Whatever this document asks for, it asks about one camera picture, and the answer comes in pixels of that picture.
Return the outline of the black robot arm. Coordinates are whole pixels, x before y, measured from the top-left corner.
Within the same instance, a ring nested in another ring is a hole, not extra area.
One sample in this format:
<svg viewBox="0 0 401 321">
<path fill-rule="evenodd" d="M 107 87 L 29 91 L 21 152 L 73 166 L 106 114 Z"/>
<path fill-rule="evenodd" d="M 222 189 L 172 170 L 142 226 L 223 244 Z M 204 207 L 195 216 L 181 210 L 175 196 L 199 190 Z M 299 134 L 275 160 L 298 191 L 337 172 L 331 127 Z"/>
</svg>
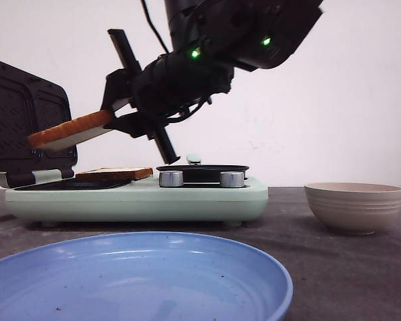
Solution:
<svg viewBox="0 0 401 321">
<path fill-rule="evenodd" d="M 124 31 L 109 30 L 123 67 L 107 76 L 102 109 L 131 105 L 132 113 L 113 116 L 106 128 L 147 136 L 172 164 L 178 158 L 165 128 L 210 104 L 213 94 L 229 92 L 235 68 L 281 65 L 322 12 L 319 1 L 307 0 L 167 1 L 165 7 L 172 49 L 145 67 Z"/>
</svg>

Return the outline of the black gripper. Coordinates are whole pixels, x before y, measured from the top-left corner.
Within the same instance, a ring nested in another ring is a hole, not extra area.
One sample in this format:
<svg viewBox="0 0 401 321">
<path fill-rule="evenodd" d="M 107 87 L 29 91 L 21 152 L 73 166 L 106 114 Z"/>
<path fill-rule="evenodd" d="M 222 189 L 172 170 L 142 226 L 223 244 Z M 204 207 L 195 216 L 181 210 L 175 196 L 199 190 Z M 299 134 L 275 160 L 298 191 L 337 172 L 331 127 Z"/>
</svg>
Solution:
<svg viewBox="0 0 401 321">
<path fill-rule="evenodd" d="M 122 29 L 109 29 L 123 67 L 106 76 L 100 110 L 117 111 L 130 104 L 135 112 L 113 118 L 104 129 L 132 138 L 155 140 L 166 164 L 179 160 L 166 126 L 196 113 L 213 94 L 228 93 L 234 68 L 206 56 L 201 47 L 180 49 L 158 56 L 141 68 Z"/>
</svg>

